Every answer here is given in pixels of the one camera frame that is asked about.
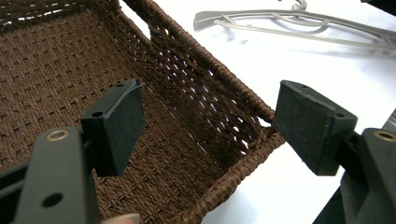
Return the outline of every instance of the black plastic bracket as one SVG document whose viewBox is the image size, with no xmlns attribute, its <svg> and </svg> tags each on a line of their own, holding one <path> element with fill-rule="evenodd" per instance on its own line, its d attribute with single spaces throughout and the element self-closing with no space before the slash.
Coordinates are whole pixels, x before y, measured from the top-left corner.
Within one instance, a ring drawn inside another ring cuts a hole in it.
<svg viewBox="0 0 396 224">
<path fill-rule="evenodd" d="M 60 127 L 40 134 L 24 180 L 15 223 L 99 223 L 80 132 Z"/>
<path fill-rule="evenodd" d="M 336 175 L 341 142 L 358 118 L 317 91 L 297 82 L 280 83 L 273 127 L 315 175 Z"/>
<path fill-rule="evenodd" d="M 82 129 L 92 141 L 92 158 L 99 176 L 122 175 L 140 134 L 146 127 L 136 79 L 117 84 L 81 118 Z"/>
</svg>

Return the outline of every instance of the brown woven basket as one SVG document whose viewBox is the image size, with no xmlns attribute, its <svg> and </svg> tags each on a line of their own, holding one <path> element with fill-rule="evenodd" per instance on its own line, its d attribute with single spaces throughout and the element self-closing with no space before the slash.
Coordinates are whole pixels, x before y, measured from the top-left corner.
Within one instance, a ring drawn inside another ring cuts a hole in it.
<svg viewBox="0 0 396 224">
<path fill-rule="evenodd" d="M 0 1 L 0 170 L 137 77 L 148 127 L 122 178 L 95 178 L 101 216 L 198 223 L 284 142 L 259 123 L 275 112 L 158 5 L 126 2 L 150 39 L 117 0 Z"/>
</svg>

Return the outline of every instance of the white table surface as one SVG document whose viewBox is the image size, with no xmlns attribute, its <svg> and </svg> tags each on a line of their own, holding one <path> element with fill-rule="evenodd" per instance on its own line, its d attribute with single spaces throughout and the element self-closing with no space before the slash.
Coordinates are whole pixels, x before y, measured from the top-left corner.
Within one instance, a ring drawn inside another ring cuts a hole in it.
<svg viewBox="0 0 396 224">
<path fill-rule="evenodd" d="M 356 116 L 355 131 L 380 128 L 396 106 L 396 53 L 347 47 L 294 37 L 226 30 L 212 26 L 194 32 L 192 19 L 204 10 L 291 9 L 293 0 L 156 0 L 198 42 L 223 62 L 268 105 L 276 108 L 279 82 L 304 83 Z M 396 31 L 396 18 L 360 0 L 307 1 L 307 11 Z M 121 2 L 125 13 L 149 29 Z M 262 25 L 263 20 L 239 21 Z M 323 35 L 372 41 L 329 29 Z M 318 177 L 285 144 L 235 194 L 208 213 L 203 223 L 312 223 L 339 186 L 337 176 Z"/>
</svg>

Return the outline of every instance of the gray plastic hanger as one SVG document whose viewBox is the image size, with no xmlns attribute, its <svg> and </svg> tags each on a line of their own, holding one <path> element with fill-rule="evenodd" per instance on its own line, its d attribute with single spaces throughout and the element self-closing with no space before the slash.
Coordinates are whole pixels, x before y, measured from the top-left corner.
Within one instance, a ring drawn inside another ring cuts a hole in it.
<svg viewBox="0 0 396 224">
<path fill-rule="evenodd" d="M 287 35 L 287 36 L 299 37 L 304 39 L 362 47 L 368 49 L 396 50 L 396 46 L 395 46 L 396 32 L 364 25 L 354 21 L 347 21 L 336 17 L 306 12 L 304 11 L 307 6 L 305 0 L 298 0 L 298 2 L 300 3 L 300 5 L 295 4 L 291 10 L 265 9 L 265 10 L 245 10 L 245 11 L 202 11 L 195 14 L 193 28 L 194 31 L 199 31 L 211 25 L 217 24 L 227 28 L 259 31 L 259 32 L 265 32 L 275 35 Z M 326 36 L 316 36 L 316 35 L 294 33 L 288 31 L 274 30 L 274 29 L 256 27 L 251 25 L 239 25 L 233 20 L 233 18 L 258 17 L 258 16 L 272 16 L 279 20 L 290 22 L 297 25 L 311 26 L 311 27 L 316 26 L 316 27 L 323 27 L 325 29 L 327 28 L 326 26 L 333 23 L 333 24 L 345 26 L 347 28 L 352 28 L 369 35 L 373 35 L 379 39 L 382 39 L 384 43 L 383 44 L 364 43 L 359 41 L 331 38 Z M 313 21 L 294 20 L 287 17 L 296 17 L 299 19 L 306 18 Z"/>
</svg>

